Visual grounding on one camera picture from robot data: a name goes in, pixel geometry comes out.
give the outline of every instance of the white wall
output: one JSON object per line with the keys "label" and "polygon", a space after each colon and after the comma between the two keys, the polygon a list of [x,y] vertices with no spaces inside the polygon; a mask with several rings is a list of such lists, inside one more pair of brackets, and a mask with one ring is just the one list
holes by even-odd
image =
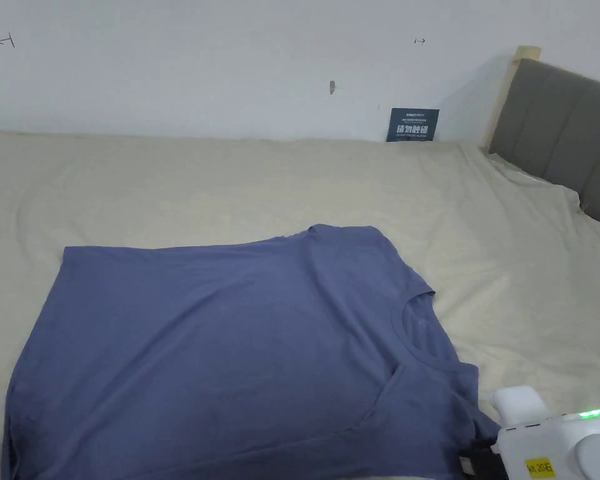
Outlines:
{"label": "white wall", "polygon": [[600,0],[0,0],[8,31],[0,130],[383,140],[414,107],[479,142],[517,45],[600,79]]}

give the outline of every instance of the beige bed sheet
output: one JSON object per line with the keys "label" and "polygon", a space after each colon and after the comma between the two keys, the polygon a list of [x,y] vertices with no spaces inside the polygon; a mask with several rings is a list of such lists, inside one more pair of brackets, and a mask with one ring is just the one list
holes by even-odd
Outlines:
{"label": "beige bed sheet", "polygon": [[65,245],[242,243],[377,226],[437,290],[481,399],[600,406],[600,224],[475,146],[0,133],[0,442],[11,369]]}

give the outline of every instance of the wooden bedpost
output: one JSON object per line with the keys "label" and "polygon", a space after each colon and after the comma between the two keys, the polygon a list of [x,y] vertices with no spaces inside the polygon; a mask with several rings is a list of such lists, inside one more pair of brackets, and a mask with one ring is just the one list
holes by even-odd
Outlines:
{"label": "wooden bedpost", "polygon": [[495,106],[493,108],[493,113],[491,114],[491,120],[489,122],[489,126],[487,128],[487,133],[484,137],[484,147],[489,150],[491,145],[491,139],[493,138],[493,132],[496,130],[496,124],[498,123],[499,114],[503,111],[504,102],[507,99],[507,95],[509,94],[509,87],[511,86],[511,82],[513,81],[513,77],[518,71],[518,65],[520,64],[520,60],[522,58],[529,58],[532,60],[540,60],[540,52],[542,49],[540,47],[532,47],[527,45],[520,45],[516,54],[513,56],[513,60],[509,64],[509,69],[504,77],[504,81],[502,82],[502,88],[497,95],[497,100]]}

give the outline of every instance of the gray headboard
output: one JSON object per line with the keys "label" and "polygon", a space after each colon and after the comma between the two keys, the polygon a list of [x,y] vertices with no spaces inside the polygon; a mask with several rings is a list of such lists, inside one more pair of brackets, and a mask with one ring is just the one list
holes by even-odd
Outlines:
{"label": "gray headboard", "polygon": [[575,190],[600,221],[600,82],[520,60],[489,152]]}

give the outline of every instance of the blue t-shirt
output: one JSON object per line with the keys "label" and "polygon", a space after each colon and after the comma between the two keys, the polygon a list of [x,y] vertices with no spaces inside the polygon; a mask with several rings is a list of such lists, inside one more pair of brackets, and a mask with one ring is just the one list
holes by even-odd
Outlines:
{"label": "blue t-shirt", "polygon": [[497,426],[372,227],[67,247],[14,369],[3,478],[461,478]]}

